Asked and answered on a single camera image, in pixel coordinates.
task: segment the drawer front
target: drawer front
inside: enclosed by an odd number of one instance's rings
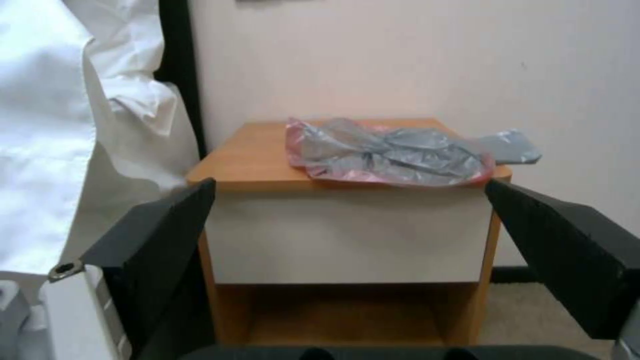
[[[220,284],[478,281],[479,189],[221,193],[207,221]]]

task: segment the pink plastic bag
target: pink plastic bag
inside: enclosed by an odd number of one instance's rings
[[[311,126],[290,119],[286,151],[312,179],[446,187],[489,180],[490,153],[437,129],[364,127],[348,119]]]

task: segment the white wall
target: white wall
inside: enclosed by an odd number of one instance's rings
[[[514,180],[640,234],[640,1],[191,0],[209,147],[246,119],[523,129]],[[503,236],[496,265],[522,258]]]

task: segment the beige carpet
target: beige carpet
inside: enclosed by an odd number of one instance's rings
[[[491,284],[483,345],[558,345],[609,359],[612,342],[592,340],[541,284]]]

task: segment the white bedsheet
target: white bedsheet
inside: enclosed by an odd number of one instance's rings
[[[45,274],[185,186],[196,141],[153,80],[163,46],[157,0],[0,1],[0,271]]]

